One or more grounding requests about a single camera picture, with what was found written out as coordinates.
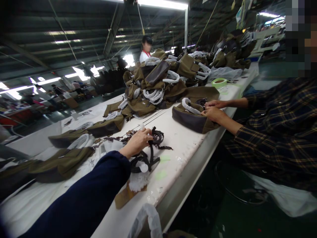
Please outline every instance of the ceiling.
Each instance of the ceiling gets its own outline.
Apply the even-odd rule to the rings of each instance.
[[[198,40],[216,2],[189,1],[188,45]],[[241,1],[236,1],[233,11],[232,2],[218,2],[206,33],[221,30],[234,19]],[[272,8],[272,3],[285,8],[285,0],[257,0],[252,10]],[[2,82],[52,71],[58,75],[59,70],[82,61],[103,62],[111,68],[116,55],[139,57],[142,27],[137,5],[103,0],[5,0],[1,4],[5,9],[0,31]],[[154,47],[169,50],[184,42],[184,11],[147,6],[139,10]]]

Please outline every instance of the box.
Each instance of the box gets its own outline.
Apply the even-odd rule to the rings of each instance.
[[[98,94],[97,94],[96,90],[92,90],[92,91],[90,91],[90,94],[91,94],[91,95],[93,95],[94,97],[98,96]]]
[[[64,102],[70,107],[70,108],[77,108],[79,105],[73,98],[64,99]]]

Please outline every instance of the navy blue sleeve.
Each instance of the navy blue sleeve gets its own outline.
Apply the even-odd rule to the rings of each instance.
[[[107,153],[20,237],[89,238],[130,173],[130,162],[125,156],[118,151]]]

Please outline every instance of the tape roll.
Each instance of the tape roll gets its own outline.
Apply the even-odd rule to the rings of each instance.
[[[214,81],[211,82],[211,85],[215,88],[221,88],[227,84],[227,81],[225,78],[217,78]]]

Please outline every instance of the hand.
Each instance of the hand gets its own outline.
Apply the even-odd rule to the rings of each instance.
[[[228,101],[212,100],[205,103],[205,107],[214,106],[216,108],[224,108],[228,106]]]
[[[143,128],[142,130],[137,131],[119,152],[128,159],[131,158],[133,155],[140,153],[141,150],[149,146],[148,141],[153,140],[151,135],[151,129]]]
[[[216,108],[215,106],[206,107],[206,110],[203,111],[201,114],[216,123],[218,123],[221,119],[228,117],[227,114],[225,114],[222,110]]]

